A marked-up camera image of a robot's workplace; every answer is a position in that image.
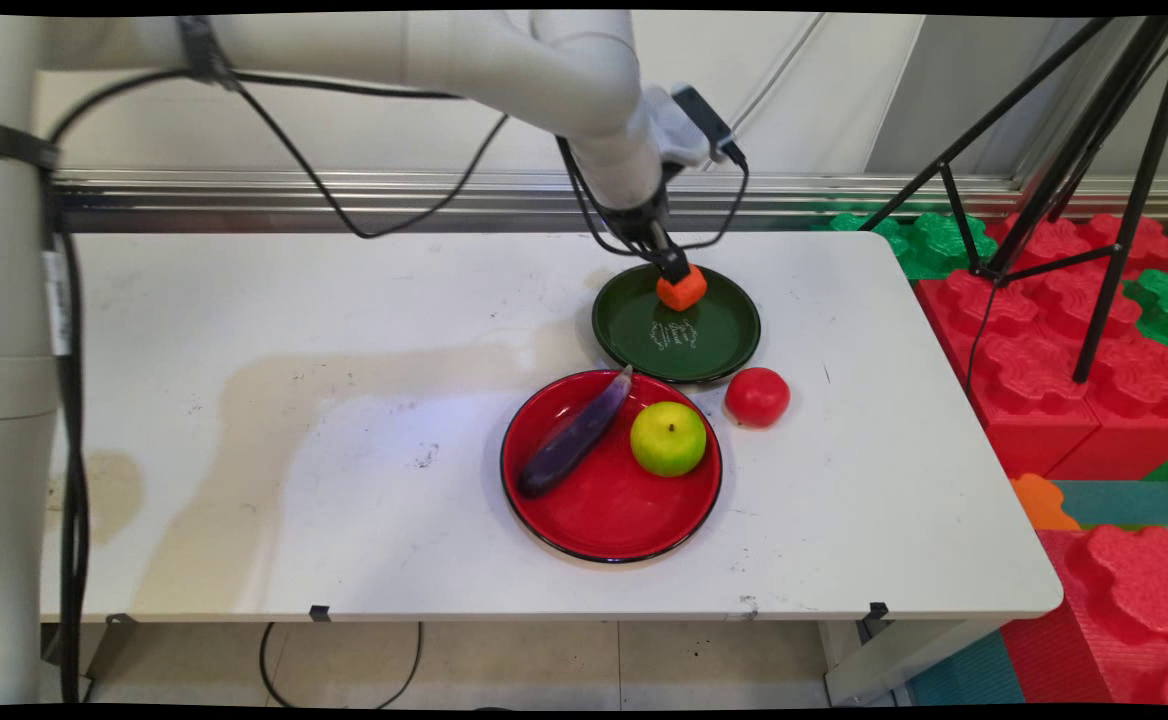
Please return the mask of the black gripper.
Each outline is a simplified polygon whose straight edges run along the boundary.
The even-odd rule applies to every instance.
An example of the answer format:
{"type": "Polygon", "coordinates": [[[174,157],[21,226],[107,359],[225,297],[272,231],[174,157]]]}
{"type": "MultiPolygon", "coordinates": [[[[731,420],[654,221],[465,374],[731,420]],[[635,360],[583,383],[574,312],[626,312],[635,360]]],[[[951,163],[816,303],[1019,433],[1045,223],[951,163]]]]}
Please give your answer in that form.
{"type": "Polygon", "coordinates": [[[653,261],[661,279],[676,286],[690,275],[684,250],[668,237],[668,193],[658,188],[654,195],[633,208],[611,208],[602,205],[602,222],[620,243],[620,252],[634,252],[639,258],[653,261]]]}

